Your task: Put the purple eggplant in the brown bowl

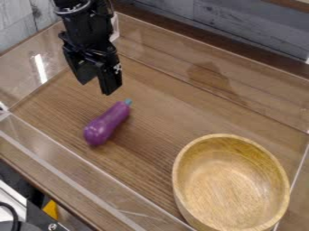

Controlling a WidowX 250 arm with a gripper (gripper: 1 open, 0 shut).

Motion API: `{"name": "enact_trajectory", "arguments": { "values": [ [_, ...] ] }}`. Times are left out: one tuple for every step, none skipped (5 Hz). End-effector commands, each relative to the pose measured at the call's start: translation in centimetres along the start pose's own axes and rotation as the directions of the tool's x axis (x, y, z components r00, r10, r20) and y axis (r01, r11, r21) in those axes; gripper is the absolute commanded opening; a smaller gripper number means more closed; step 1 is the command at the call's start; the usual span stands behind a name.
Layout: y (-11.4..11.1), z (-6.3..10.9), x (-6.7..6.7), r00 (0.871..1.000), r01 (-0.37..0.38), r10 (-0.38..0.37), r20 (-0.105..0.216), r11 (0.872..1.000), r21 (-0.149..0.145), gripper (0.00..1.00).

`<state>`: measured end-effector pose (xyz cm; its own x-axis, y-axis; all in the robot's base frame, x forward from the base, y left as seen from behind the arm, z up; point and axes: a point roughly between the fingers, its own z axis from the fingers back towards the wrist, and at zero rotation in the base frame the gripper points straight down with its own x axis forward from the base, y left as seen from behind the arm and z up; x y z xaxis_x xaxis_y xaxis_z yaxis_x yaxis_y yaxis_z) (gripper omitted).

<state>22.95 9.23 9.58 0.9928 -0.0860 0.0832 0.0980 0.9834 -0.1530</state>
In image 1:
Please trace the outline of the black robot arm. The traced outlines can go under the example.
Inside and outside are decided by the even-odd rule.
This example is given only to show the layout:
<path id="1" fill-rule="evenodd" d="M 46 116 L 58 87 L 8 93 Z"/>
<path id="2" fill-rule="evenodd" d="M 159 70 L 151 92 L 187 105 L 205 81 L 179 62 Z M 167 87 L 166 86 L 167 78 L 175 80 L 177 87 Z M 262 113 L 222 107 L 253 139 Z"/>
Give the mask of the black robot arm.
<path id="1" fill-rule="evenodd" d="M 105 95 L 122 86 L 118 49 L 111 42 L 115 32 L 110 0 L 54 0 L 55 12 L 66 30 L 58 35 L 72 73 L 82 85 L 94 78 Z"/>

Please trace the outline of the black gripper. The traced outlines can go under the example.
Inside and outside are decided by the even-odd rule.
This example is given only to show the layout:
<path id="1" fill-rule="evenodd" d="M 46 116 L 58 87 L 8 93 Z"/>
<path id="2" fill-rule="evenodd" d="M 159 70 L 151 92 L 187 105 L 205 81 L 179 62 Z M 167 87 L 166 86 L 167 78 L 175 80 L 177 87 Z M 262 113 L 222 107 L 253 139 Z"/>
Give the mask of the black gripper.
<path id="1" fill-rule="evenodd" d="M 63 53 L 71 71 L 82 85 L 98 76 L 102 93 L 110 96 L 122 86 L 118 49 L 110 41 L 114 16 L 111 0 L 54 1 L 56 15 L 66 27 L 59 38 L 64 43 Z"/>

